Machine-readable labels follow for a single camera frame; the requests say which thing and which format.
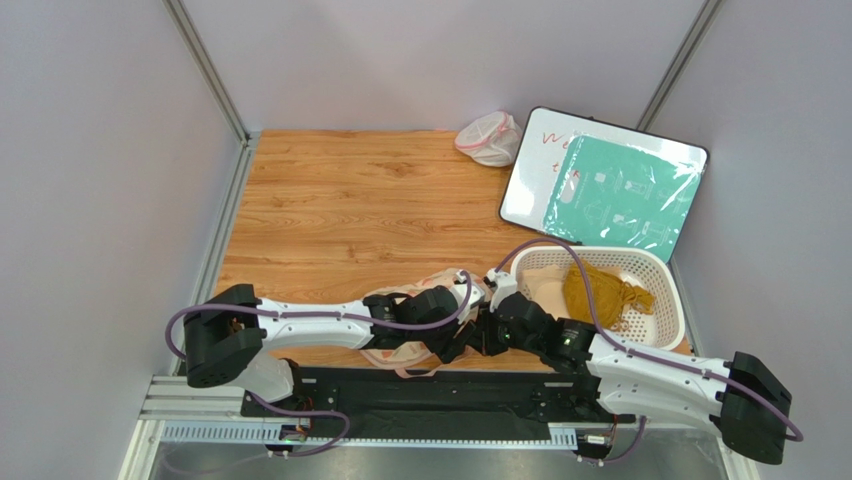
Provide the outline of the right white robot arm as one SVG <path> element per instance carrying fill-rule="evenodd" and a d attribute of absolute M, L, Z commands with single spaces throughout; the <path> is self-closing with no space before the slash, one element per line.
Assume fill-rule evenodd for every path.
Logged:
<path fill-rule="evenodd" d="M 690 426 L 734 452 L 768 465 L 796 439 L 792 395 L 757 357 L 700 358 L 603 335 L 582 321 L 556 319 L 521 293 L 478 309 L 476 334 L 487 356 L 514 349 L 568 376 L 582 405 Z"/>

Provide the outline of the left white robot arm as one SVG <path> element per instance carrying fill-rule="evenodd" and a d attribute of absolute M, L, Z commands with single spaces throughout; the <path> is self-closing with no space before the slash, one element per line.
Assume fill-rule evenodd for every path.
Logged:
<path fill-rule="evenodd" d="M 236 386 L 277 402 L 291 397 L 299 381 L 295 364 L 274 358 L 275 350 L 395 350 L 408 343 L 443 349 L 469 327 L 484 299 L 471 280 L 337 305 L 278 302 L 256 296 L 250 284 L 238 284 L 177 314 L 187 383 L 197 389 Z"/>

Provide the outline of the floral mesh laundry bag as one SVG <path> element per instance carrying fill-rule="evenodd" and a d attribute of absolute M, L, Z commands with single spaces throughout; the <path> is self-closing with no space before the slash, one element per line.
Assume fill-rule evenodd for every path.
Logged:
<path fill-rule="evenodd" d="M 394 316 L 394 307 L 399 301 L 436 286 L 451 287 L 456 271 L 456 269 L 449 268 L 425 277 L 416 283 L 374 290 L 364 297 L 364 303 L 380 319 L 397 323 Z M 491 293 L 485 285 L 484 280 L 476 274 L 472 274 L 471 276 L 486 290 L 487 301 L 489 301 Z M 477 318 L 477 312 L 478 310 L 469 316 L 466 323 L 466 326 L 472 327 L 472 330 L 472 324 Z M 361 354 L 374 366 L 384 370 L 392 370 L 402 378 L 414 378 L 416 375 L 410 371 L 412 368 L 426 367 L 430 367 L 431 369 L 424 375 L 426 377 L 432 376 L 442 366 L 458 362 L 474 353 L 474 350 L 468 347 L 465 342 L 466 349 L 459 357 L 450 363 L 442 363 L 422 343 L 408 342 L 403 339 L 400 336 L 402 330 L 380 327 L 378 331 L 388 336 L 370 344 L 366 349 L 361 351 Z"/>

